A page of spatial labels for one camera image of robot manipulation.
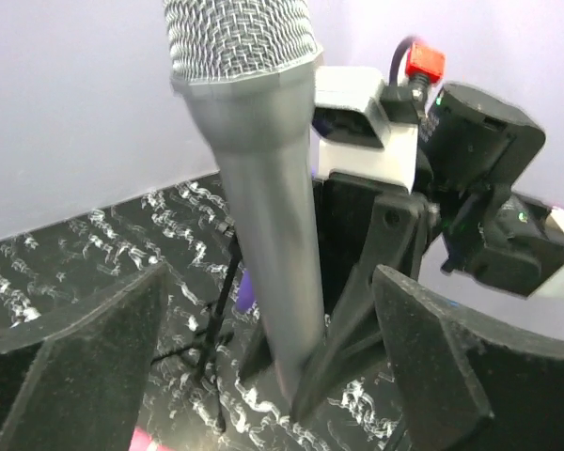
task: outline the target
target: black stand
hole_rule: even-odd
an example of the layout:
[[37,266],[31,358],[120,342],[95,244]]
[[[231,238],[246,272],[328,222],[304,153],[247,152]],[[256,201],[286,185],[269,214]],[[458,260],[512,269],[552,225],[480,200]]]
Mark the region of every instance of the black stand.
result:
[[[224,322],[224,310],[226,309],[227,298],[232,289],[232,283],[236,276],[236,271],[242,260],[240,246],[236,234],[232,236],[229,244],[229,252],[231,253],[231,260],[227,267],[226,279],[220,291],[219,298],[215,303],[208,303],[207,310],[209,311],[209,322],[207,327],[199,329],[195,332],[193,341],[182,348],[171,350],[165,354],[159,355],[152,360],[152,365],[161,362],[168,357],[178,356],[183,363],[192,370],[193,379],[197,383],[205,381],[215,390],[217,396],[217,428],[221,433],[226,431],[226,419],[224,418],[224,411],[220,399],[219,384],[217,381],[217,348],[220,345],[228,344],[233,336],[233,332],[221,333],[222,324]],[[198,350],[198,360],[192,361],[185,354],[189,350]],[[207,365],[211,364],[211,374],[207,374]]]

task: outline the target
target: marble pattern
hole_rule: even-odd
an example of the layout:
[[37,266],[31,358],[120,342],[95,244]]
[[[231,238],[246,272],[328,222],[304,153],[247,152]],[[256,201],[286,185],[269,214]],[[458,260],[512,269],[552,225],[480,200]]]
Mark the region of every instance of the marble pattern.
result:
[[[0,327],[76,303],[166,260],[173,277],[157,352],[184,345],[207,320],[203,307],[224,280],[227,239],[217,227],[227,214],[219,178],[209,176],[0,242]],[[237,290],[238,280],[233,297]],[[216,433],[210,387],[194,386],[176,358],[151,371],[138,424],[174,450],[383,449],[399,417],[386,371],[333,393],[307,427],[290,422],[273,374],[254,386],[238,382],[239,359],[258,317],[257,309],[241,314],[230,306],[225,320],[236,336],[218,350],[224,435]]]

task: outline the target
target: microphone head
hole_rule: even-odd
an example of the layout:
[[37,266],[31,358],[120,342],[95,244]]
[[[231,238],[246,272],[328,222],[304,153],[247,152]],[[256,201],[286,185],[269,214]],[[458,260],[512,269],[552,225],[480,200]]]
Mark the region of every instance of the microphone head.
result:
[[319,54],[305,0],[164,0],[173,73],[186,82],[277,72]]

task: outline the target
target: microphone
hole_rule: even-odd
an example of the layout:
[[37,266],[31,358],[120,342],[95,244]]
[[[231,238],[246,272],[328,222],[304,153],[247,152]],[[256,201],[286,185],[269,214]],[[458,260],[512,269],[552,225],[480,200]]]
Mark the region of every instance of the microphone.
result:
[[278,383],[324,333],[309,129],[321,50],[304,0],[164,0],[171,84],[219,166]]

